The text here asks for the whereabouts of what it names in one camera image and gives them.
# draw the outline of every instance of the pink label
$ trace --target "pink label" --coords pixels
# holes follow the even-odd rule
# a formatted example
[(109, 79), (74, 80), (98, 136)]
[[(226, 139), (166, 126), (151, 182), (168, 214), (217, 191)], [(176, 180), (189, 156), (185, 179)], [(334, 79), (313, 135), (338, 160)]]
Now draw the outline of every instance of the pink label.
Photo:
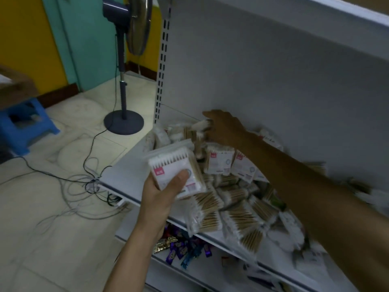
[(158, 176), (158, 175), (165, 174), (165, 171), (163, 171), (162, 167), (159, 167), (157, 169), (154, 169), (154, 173), (155, 173), (156, 176)]

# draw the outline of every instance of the tiled floor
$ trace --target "tiled floor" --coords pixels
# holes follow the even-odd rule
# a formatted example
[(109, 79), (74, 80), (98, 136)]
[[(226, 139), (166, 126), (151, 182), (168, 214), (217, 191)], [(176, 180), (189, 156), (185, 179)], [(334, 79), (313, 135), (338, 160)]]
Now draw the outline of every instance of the tiled floor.
[[(126, 76), (128, 109), (145, 119), (143, 130), (121, 136), (104, 132), (95, 140), (88, 168), (100, 173), (131, 149), (152, 127), (155, 83)], [(82, 163), (92, 138), (104, 130), (104, 116), (115, 102), (114, 79), (47, 109), (61, 130), (46, 135), (26, 156), (33, 168), (70, 178), (84, 174)], [(120, 109), (119, 88), (115, 109)], [(0, 184), (31, 172), (22, 159), (0, 165)], [(78, 213), (99, 218), (117, 213), (95, 195), (67, 182), (64, 195)], [(101, 291), (122, 243), (114, 233), (124, 211), (103, 220), (72, 212), (53, 177), (31, 173), (0, 185), (0, 291)]]

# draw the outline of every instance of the blue plastic stool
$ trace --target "blue plastic stool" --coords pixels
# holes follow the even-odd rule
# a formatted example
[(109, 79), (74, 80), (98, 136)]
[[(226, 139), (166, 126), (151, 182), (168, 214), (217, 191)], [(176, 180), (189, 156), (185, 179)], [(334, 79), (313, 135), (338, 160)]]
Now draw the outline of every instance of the blue plastic stool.
[[(31, 116), (37, 114), (40, 121), (25, 128), (18, 128), (11, 121), (10, 116), (17, 116), (20, 120), (31, 120)], [(19, 156), (30, 152), (28, 143), (44, 132), (51, 131), (58, 134), (60, 131), (47, 116), (45, 109), (36, 98), (31, 98), (23, 103), (0, 111), (0, 132), (12, 151)]]

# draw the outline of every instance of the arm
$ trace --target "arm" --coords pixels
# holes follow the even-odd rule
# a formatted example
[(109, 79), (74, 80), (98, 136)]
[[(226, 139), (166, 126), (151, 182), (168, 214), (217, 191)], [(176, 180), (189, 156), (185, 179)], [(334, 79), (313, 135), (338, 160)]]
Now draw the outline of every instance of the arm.
[(153, 247), (162, 236), (175, 196), (188, 177), (186, 170), (181, 171), (163, 191), (157, 189), (151, 174), (146, 179), (137, 223), (103, 292), (143, 291)]
[(209, 137), (244, 153), (360, 291), (389, 287), (389, 220), (346, 188), (249, 133), (222, 111)]

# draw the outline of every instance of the yellow wall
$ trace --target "yellow wall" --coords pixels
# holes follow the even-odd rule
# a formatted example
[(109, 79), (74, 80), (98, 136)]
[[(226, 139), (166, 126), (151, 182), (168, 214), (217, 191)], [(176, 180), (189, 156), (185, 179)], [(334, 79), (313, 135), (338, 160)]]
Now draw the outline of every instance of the yellow wall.
[(139, 63), (150, 70), (157, 71), (158, 69), (158, 55), (159, 55), (159, 41), (161, 39), (161, 23), (162, 16), (158, 7), (153, 6), (151, 13), (151, 27), (149, 40), (146, 45), (145, 52), (142, 56), (134, 56), (127, 50), (127, 61)]
[(0, 0), (0, 64), (27, 74), (41, 94), (68, 84), (41, 0)]

